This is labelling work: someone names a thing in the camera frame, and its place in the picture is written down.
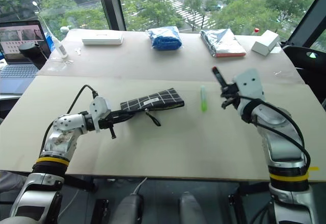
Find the white plastic bottle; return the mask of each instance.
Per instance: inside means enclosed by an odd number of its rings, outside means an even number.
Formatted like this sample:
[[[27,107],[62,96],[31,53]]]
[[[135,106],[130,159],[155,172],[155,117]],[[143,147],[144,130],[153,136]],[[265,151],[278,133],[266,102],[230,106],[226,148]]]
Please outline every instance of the white plastic bottle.
[[[66,56],[68,56],[66,49],[55,36],[52,36],[52,41],[61,57],[65,58]]]

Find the floor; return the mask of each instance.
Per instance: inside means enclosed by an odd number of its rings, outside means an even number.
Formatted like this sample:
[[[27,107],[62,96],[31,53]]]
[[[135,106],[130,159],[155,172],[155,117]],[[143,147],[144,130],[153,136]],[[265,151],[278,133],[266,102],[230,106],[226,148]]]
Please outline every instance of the floor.
[[[79,191],[71,206],[59,219],[59,224],[91,223],[96,199],[108,199],[109,209],[114,211],[120,201],[132,193],[141,179],[116,180],[96,179],[96,193]],[[228,204],[228,195],[237,183],[203,182],[203,181],[168,181],[147,180],[140,188],[139,194],[144,198],[142,224],[177,224],[179,223],[178,199],[185,191],[191,192],[202,207],[208,224],[236,223],[233,209]],[[326,223],[324,205],[326,203],[326,183],[314,184],[314,195],[319,215],[319,223]],[[62,209],[71,201],[76,189],[65,186],[62,190]],[[16,192],[0,194],[1,201],[15,198]],[[243,203],[248,221],[269,199],[269,193],[254,194],[244,197]],[[10,206],[0,206],[0,219],[9,215]],[[112,215],[107,215],[107,223]]]

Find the table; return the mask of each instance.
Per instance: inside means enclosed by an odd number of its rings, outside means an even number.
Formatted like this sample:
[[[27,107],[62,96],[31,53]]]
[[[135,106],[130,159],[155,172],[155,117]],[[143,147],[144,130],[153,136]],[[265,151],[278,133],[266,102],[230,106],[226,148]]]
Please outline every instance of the table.
[[[243,58],[213,58],[199,34],[180,34],[183,47],[176,51],[157,51],[151,48],[144,32],[123,32],[122,45],[83,45],[82,35],[92,30],[73,29],[62,42],[71,64],[58,62],[55,50],[39,75],[111,77],[122,79],[155,79],[185,81],[215,81],[210,70],[217,66],[225,79],[231,79],[249,68],[256,68],[262,82],[301,83],[286,54],[262,56],[251,51],[257,36],[237,36],[247,51]],[[80,48],[80,55],[75,52]]]
[[[116,139],[109,130],[81,136],[68,174],[268,180],[261,137],[234,108],[221,108],[216,82],[105,77],[37,76],[0,126],[2,169],[31,170],[47,125],[65,113],[85,83],[107,98],[114,110],[120,102],[170,87],[178,91],[185,107],[153,113],[161,127],[142,114],[115,125]],[[200,85],[207,89],[206,113],[200,110]],[[325,181],[326,114],[317,99],[307,85],[263,86],[267,101],[288,109],[303,131],[311,165],[320,167],[310,173],[310,180]],[[88,110],[91,101],[91,93],[85,91],[72,113]]]

